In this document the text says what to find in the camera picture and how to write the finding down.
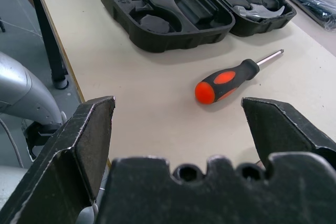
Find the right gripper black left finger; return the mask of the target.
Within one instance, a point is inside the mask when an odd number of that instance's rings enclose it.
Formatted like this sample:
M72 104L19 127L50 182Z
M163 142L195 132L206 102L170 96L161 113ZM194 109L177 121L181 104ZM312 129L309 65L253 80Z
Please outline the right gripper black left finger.
M0 210L0 224L75 224L108 161L113 96L88 100L54 133Z

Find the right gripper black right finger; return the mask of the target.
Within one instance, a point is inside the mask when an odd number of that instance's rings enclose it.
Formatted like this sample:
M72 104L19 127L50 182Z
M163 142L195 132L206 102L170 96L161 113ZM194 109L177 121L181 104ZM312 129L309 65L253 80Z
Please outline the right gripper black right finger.
M245 97L241 100L261 162L279 152L310 152L336 169L336 142L315 127L291 104Z

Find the black orange Phillips screwdriver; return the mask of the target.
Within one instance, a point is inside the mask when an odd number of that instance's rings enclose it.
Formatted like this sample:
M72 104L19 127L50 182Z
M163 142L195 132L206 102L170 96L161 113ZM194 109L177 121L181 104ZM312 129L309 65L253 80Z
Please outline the black orange Phillips screwdriver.
M196 85L196 100L201 104L213 104L228 97L245 81L253 79L259 73L262 64L283 53L284 50L280 49L258 62L245 59L235 67L210 74Z

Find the black tool case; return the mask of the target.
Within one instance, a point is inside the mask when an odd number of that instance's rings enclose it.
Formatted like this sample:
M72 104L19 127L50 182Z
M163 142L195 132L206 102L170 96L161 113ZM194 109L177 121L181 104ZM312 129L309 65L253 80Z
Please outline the black tool case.
M262 0L269 10L282 6L281 16L258 22L240 16L233 4L246 0L101 0L130 40L148 52L190 49L212 44L227 34L249 37L283 28L296 15L285 0Z

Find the grey rounded shape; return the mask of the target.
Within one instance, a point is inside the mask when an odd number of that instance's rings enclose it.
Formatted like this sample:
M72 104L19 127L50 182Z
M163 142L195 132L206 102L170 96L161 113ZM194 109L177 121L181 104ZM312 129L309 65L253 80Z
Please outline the grey rounded shape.
M105 186L106 181L102 182L100 185L99 193L96 200L98 208L100 208L101 205L102 196L104 195L105 192ZM95 222L94 216L95 215L93 213L93 208L91 206L86 207L80 212L75 224L94 224Z

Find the black table leg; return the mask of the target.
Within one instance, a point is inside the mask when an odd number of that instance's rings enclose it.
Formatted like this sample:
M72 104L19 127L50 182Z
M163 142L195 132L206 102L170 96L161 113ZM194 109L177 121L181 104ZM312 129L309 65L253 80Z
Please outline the black table leg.
M33 0L33 2L48 56L53 85L58 90L66 89L68 87L68 80L66 78L60 49L47 17L47 12L42 4L42 0Z

